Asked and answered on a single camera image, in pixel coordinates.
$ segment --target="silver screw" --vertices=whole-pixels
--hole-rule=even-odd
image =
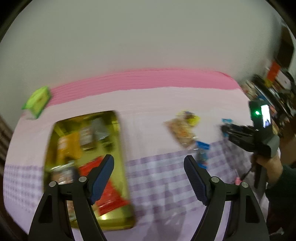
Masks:
[[[79,182],[83,183],[87,180],[87,178],[85,176],[82,176],[78,180],[79,180]]]
[[[52,181],[52,182],[49,183],[49,186],[50,187],[54,187],[55,185],[56,185],[56,182],[55,181]]]
[[[242,182],[242,186],[243,186],[244,188],[247,188],[249,185],[248,185],[246,182]]]
[[[212,177],[211,180],[212,180],[212,182],[214,182],[214,183],[219,182],[219,178],[218,178],[218,177]]]

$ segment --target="tablecloth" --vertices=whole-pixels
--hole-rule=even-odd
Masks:
[[[26,232],[43,192],[47,142],[59,120],[105,110],[116,110],[120,116],[126,173],[138,222],[130,230],[106,232],[109,240],[184,240],[194,233],[204,207],[190,189],[182,167],[187,152],[163,124],[180,110],[201,117],[194,132],[201,141],[211,143],[211,175],[233,182],[250,164],[248,154],[220,134],[221,118],[251,124],[248,98],[223,73],[127,71],[73,82],[52,89],[52,94],[39,119],[20,118],[4,169],[5,207]],[[217,240],[223,236],[227,210],[229,204]],[[74,234],[81,239],[79,231]]]

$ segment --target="purple checkered pattern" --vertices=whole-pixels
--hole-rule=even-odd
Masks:
[[[5,203],[16,202],[27,212],[35,212],[43,195],[43,168],[5,165],[3,196]]]
[[[167,220],[198,208],[204,208],[192,190],[183,167],[183,150],[132,160],[126,164],[126,173],[138,224]],[[208,172],[226,183],[233,183],[251,166],[250,153],[227,139],[211,144],[208,151]]]
[[[126,174],[138,224],[167,220],[173,215],[204,208],[192,190],[183,168],[193,150],[145,157],[126,162]],[[226,183],[250,168],[250,153],[226,139],[211,144],[208,171]],[[42,167],[5,165],[5,203],[14,201],[34,213],[43,194]]]

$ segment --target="pink border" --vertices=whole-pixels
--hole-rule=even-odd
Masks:
[[[230,76],[217,71],[190,69],[141,69],[92,77],[51,90],[47,106],[118,90],[191,87],[231,90],[239,88]]]

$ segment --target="red and yellow package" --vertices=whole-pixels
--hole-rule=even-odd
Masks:
[[[98,167],[102,162],[103,157],[99,156],[93,161],[79,167],[79,172],[81,176],[87,176],[88,173],[94,167]],[[113,187],[111,180],[107,182],[107,185],[103,191],[101,199],[96,201],[96,206],[98,207],[98,211],[100,215],[106,214],[116,208],[122,207],[124,205],[128,205],[129,201],[123,199],[117,190]]]

